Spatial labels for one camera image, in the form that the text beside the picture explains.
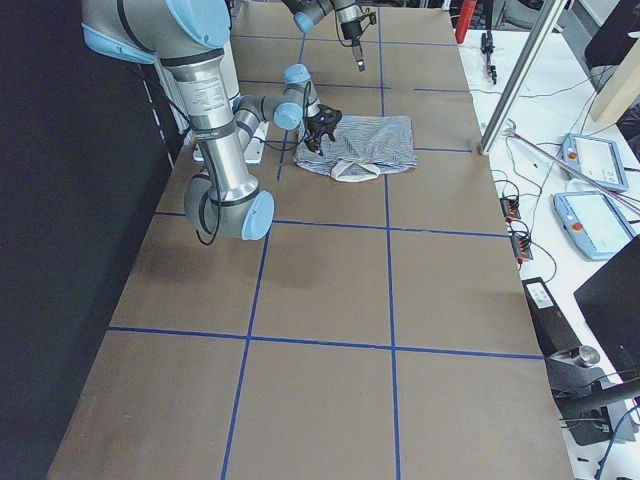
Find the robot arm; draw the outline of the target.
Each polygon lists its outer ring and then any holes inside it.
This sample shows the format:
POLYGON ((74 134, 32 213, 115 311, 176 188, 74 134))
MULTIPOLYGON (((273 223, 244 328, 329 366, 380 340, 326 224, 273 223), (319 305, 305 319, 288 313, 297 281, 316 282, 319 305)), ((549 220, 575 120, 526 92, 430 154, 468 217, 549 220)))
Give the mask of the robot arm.
POLYGON ((259 125, 301 129, 313 153, 332 137, 340 111, 319 102, 307 68, 284 72, 279 96, 231 98, 222 62, 229 53, 231 15, 224 1, 85 1, 87 46, 139 64, 155 62, 175 79, 204 158, 184 196, 185 215, 199 233, 259 240, 269 231, 274 199, 249 173, 245 151, 259 125))
POLYGON ((365 71, 361 38, 368 26, 376 23, 374 12, 358 6, 355 1, 284 0, 283 3, 293 15, 297 28, 304 34, 311 32, 333 13, 338 41, 351 50, 358 71, 365 71))

